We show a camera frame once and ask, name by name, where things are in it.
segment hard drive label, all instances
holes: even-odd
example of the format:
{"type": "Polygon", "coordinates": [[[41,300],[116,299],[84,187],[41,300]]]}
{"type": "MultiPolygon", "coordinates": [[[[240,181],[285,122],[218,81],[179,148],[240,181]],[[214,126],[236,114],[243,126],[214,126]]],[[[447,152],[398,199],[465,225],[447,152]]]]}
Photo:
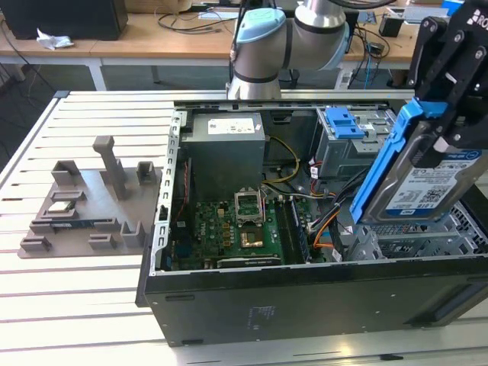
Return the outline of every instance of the hard drive label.
{"type": "Polygon", "coordinates": [[[435,209],[457,184],[456,174],[472,166],[481,151],[448,154],[437,167],[410,170],[387,206],[389,215],[424,215],[435,209]]]}

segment hard drive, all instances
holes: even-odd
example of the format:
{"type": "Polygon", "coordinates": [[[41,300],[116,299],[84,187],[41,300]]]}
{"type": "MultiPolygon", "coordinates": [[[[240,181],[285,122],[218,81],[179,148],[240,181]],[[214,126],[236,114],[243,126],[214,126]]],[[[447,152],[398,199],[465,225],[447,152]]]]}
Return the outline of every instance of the hard drive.
{"type": "Polygon", "coordinates": [[[396,123],[411,123],[413,131],[406,139],[405,135],[397,136],[397,126],[393,128],[390,142],[385,143],[385,151],[380,152],[351,205],[356,223],[440,220],[488,169],[486,150],[452,146],[445,147],[443,159],[436,167],[416,168],[412,161],[422,143],[432,138],[431,122],[399,116],[396,123]],[[391,147],[395,142],[391,140],[398,138],[405,145],[395,154],[391,147]]]}

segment case sticker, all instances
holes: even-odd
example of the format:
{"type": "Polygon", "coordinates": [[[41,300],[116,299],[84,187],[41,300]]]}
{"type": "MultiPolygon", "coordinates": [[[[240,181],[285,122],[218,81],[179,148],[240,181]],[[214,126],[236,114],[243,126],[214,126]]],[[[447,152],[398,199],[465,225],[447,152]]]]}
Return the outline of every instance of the case sticker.
{"type": "Polygon", "coordinates": [[[425,214],[435,209],[458,183],[455,176],[480,157],[478,150],[448,154],[435,168],[414,168],[387,206],[393,215],[425,214]]]}
{"type": "Polygon", "coordinates": [[[208,121],[209,135],[254,133],[252,118],[213,118],[208,121]]]}
{"type": "Polygon", "coordinates": [[[313,166],[310,168],[310,175],[312,176],[312,179],[318,179],[319,178],[319,168],[316,166],[313,166]]]}
{"type": "Polygon", "coordinates": [[[275,315],[276,306],[269,307],[252,307],[249,309],[247,319],[248,330],[261,330],[270,323],[271,318],[275,315]]]}

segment cpu chip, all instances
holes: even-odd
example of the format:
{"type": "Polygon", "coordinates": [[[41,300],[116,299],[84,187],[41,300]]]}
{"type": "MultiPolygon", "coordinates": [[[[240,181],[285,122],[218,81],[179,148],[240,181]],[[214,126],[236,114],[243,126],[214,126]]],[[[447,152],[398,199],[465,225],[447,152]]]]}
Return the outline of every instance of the cpu chip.
{"type": "Polygon", "coordinates": [[[262,227],[251,226],[241,229],[241,248],[262,248],[263,241],[262,227]]]}

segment floor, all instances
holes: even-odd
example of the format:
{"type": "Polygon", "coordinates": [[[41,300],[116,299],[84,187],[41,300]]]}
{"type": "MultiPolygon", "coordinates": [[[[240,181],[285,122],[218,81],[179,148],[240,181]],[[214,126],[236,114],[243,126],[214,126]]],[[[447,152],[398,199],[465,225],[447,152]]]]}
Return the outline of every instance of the floor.
{"type": "MultiPolygon", "coordinates": [[[[103,72],[109,90],[212,90],[223,89],[228,81],[227,68],[219,66],[161,67],[161,84],[153,83],[150,68],[145,66],[105,66],[103,72]]],[[[42,66],[40,73],[56,90],[95,90],[88,68],[84,66],[42,66]]],[[[0,91],[0,171],[53,97],[50,88],[35,76],[34,71],[28,71],[25,81],[8,83],[8,87],[0,91]]],[[[336,76],[334,71],[302,71],[297,88],[331,89],[336,76]]],[[[287,72],[283,72],[280,79],[287,80],[287,72]]],[[[364,79],[362,72],[358,79],[364,79]]],[[[386,88],[388,79],[388,71],[380,70],[368,88],[386,88]]],[[[287,83],[282,82],[281,87],[287,88],[287,83]]],[[[351,85],[351,88],[363,87],[363,82],[351,85]]]]}

